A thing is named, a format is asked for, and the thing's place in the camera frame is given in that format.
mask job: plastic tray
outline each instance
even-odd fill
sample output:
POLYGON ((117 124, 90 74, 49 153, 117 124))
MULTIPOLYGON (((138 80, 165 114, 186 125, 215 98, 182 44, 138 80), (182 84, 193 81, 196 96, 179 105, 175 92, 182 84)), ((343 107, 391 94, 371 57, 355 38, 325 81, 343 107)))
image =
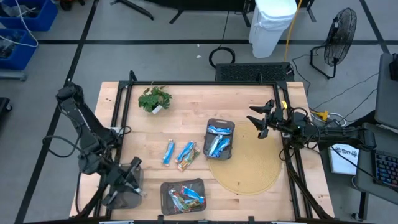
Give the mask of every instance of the plastic tray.
POLYGON ((232 139, 234 136, 235 124, 232 121, 225 121, 225 120, 221 120, 221 119, 212 118, 212 119, 209 119, 209 121, 207 122, 207 127, 206 127, 205 144, 203 146, 204 155, 209 159, 217 159, 217 160, 222 160, 222 161, 225 161, 225 160, 231 158, 232 157, 232 139), (207 127, 209 125, 213 125, 216 128, 231 128, 231 130, 232 130, 232 133, 230 135, 223 136, 224 138, 228 138, 230 140, 231 144, 229 144, 229 146, 225 147, 225 149, 221 152, 219 157, 208 156, 211 143, 213 142, 214 138, 217 136, 216 134, 211 134, 211 133, 207 132, 207 127))
MULTIPOLYGON (((164 182, 160 186, 160 206, 162 207, 162 213, 163 215, 176 215, 176 214, 182 214, 183 212, 179 210, 174 209, 174 203, 169 195, 169 190, 174 188, 176 191, 181 192, 182 186, 186 186, 189 189, 194 190, 196 193, 198 193, 200 196, 206 198, 205 194, 205 183, 203 183, 203 180, 201 178, 197 178, 195 180, 186 180, 186 181, 180 181, 180 182, 164 182)), ((190 199, 190 197, 187 197, 185 195, 181 195, 184 199, 190 199)), ((206 203, 203 205, 192 209, 190 212, 200 212, 206 209, 206 203)))

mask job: keyboard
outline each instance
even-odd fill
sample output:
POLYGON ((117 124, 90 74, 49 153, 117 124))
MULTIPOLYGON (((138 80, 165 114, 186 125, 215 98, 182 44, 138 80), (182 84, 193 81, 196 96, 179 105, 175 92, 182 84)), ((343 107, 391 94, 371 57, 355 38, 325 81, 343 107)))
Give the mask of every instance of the keyboard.
POLYGON ((371 154, 374 176, 398 190, 398 155, 378 150, 371 154))

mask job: white trash can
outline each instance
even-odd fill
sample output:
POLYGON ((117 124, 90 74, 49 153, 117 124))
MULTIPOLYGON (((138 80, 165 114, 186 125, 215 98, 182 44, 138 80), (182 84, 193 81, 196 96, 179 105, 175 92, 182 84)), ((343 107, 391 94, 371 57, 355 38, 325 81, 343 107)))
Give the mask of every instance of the white trash can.
POLYGON ((256 0, 249 42, 256 58, 269 57, 297 10, 295 0, 256 0))

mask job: fan stand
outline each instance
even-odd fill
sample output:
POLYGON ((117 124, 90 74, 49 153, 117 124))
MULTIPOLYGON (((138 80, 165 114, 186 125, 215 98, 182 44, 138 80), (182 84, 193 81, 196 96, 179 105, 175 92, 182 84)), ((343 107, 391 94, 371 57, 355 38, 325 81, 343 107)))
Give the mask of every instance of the fan stand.
POLYGON ((322 75, 326 76, 327 79, 331 79, 331 78, 334 78, 334 77, 336 76, 336 66, 337 66, 337 61, 338 61, 336 58, 333 59, 333 76, 327 75, 325 72, 323 72, 322 70, 320 70, 319 68, 317 68, 317 67, 312 63, 313 51, 314 51, 314 50, 318 50, 319 48, 322 48, 322 47, 325 47, 325 46, 322 45, 322 46, 314 47, 314 48, 311 50, 311 54, 310 54, 310 65, 311 65, 313 68, 315 68, 318 72, 320 72, 322 75))

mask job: circular wooden mat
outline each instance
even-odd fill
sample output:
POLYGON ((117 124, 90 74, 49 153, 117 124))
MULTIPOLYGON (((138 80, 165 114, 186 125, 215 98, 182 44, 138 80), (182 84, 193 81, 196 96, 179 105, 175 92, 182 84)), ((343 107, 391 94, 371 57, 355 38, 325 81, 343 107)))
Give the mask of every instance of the circular wooden mat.
POLYGON ((280 149, 272 137, 258 139, 257 135, 252 124, 236 124, 232 158, 227 161, 208 159, 215 179, 236 194, 259 194, 278 179, 280 149))

